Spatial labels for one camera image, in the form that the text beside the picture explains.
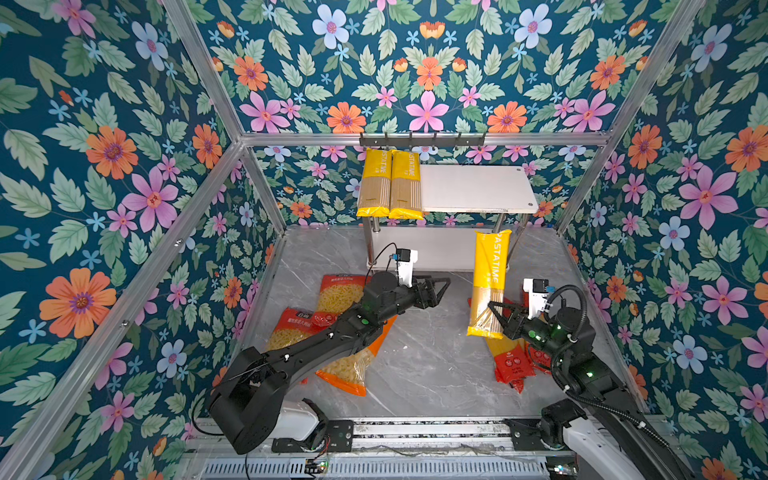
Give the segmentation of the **yellow spaghetti pack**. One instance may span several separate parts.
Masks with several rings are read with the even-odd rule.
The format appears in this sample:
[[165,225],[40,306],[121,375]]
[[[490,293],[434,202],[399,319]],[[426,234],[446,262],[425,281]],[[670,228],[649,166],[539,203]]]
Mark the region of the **yellow spaghetti pack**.
[[424,219],[420,159],[416,153],[393,152],[388,217],[398,220]]
[[489,307],[502,302],[505,292],[510,230],[476,233],[473,291],[468,336],[501,339],[502,327]]
[[384,218],[390,213],[392,152],[368,149],[360,182],[357,216]]

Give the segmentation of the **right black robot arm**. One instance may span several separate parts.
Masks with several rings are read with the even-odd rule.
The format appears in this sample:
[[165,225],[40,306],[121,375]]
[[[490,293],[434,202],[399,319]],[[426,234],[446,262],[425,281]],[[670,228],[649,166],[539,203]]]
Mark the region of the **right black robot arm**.
[[498,301],[487,307],[506,336],[550,358],[551,378],[565,397],[541,411],[537,432],[546,448],[567,448],[604,479],[693,478],[638,409],[627,384],[595,353],[596,332],[581,288],[556,289],[540,314]]

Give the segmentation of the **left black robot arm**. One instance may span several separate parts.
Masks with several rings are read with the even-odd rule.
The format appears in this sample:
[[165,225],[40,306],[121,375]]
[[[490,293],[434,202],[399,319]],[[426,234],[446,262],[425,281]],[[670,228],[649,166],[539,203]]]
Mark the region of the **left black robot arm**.
[[448,277],[418,275],[407,286],[390,272],[375,274],[361,300],[319,333],[265,353],[254,347],[241,351],[212,388],[206,409],[236,453],[253,451],[274,431],[294,384],[367,348],[391,318],[410,308],[438,306],[450,285]]

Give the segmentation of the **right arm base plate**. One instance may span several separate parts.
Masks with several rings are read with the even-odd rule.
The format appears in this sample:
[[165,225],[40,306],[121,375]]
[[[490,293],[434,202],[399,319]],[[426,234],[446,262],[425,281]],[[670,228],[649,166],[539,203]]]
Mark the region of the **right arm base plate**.
[[575,434],[577,424],[595,426],[589,418],[577,418],[565,423],[543,418],[504,418],[502,423],[509,428],[516,451],[568,451],[567,433]]

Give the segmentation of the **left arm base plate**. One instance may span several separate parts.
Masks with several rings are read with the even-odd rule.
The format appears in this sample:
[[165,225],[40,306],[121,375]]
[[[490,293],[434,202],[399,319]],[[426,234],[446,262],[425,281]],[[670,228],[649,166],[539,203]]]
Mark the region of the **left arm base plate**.
[[355,423],[352,420],[320,422],[304,440],[274,439],[272,453],[347,453],[352,450]]

